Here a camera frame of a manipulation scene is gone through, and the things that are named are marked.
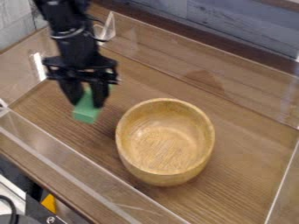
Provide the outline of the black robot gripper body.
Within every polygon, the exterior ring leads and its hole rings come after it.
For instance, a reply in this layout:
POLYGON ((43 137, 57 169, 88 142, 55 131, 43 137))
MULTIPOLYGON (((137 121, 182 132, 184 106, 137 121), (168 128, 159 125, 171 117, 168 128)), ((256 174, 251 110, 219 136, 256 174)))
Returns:
POLYGON ((99 52, 99 42, 92 33, 53 33, 60 54, 41 60, 47 78, 56 81, 117 84, 117 62, 99 52))

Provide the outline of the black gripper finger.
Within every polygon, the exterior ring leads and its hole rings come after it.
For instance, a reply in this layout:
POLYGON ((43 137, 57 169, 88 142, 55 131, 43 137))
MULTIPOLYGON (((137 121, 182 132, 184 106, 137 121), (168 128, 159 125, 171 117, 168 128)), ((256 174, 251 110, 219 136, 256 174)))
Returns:
POLYGON ((95 82, 89 84, 89 88, 92 93, 93 107, 101 108, 109 95, 108 84, 105 82, 95 82))
POLYGON ((84 88, 79 80, 60 80, 60 89, 72 105, 76 105, 84 95, 84 88))

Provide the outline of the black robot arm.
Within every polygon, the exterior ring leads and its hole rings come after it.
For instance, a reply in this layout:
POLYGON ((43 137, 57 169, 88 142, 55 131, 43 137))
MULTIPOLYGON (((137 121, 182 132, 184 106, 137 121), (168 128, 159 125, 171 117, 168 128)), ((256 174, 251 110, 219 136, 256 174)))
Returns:
POLYGON ((99 51, 91 0, 32 0, 51 28, 59 54, 41 60, 47 78, 59 82, 69 103, 77 105, 88 83, 93 107, 100 109, 109 96, 108 85, 117 84, 117 62, 99 51))

